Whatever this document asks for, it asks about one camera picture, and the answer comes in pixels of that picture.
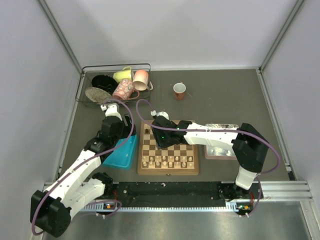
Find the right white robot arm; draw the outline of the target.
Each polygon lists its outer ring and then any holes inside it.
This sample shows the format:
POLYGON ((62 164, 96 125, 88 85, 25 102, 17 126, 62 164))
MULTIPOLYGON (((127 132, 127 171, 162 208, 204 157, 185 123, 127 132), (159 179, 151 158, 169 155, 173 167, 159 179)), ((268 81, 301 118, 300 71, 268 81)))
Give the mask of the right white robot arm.
POLYGON ((269 142, 248 123, 243 123, 239 128, 216 128, 189 120, 174 123, 164 116, 156 116, 151 123, 151 130, 159 149, 186 144, 233 152, 239 163, 233 192, 239 198, 251 193, 252 184, 262 172, 269 150, 269 142))

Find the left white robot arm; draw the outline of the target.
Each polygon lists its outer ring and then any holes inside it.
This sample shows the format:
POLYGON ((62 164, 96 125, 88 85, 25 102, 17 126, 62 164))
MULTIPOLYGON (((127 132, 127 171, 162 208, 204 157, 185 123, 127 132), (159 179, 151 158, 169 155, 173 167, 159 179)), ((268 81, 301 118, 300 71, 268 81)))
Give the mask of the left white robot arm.
POLYGON ((107 113, 97 135, 89 140, 75 162, 45 190, 31 196, 30 223, 34 236, 48 233, 60 237, 73 218, 98 197, 109 198, 114 191, 108 176, 84 180, 115 150, 126 144, 135 129, 131 113, 107 113))

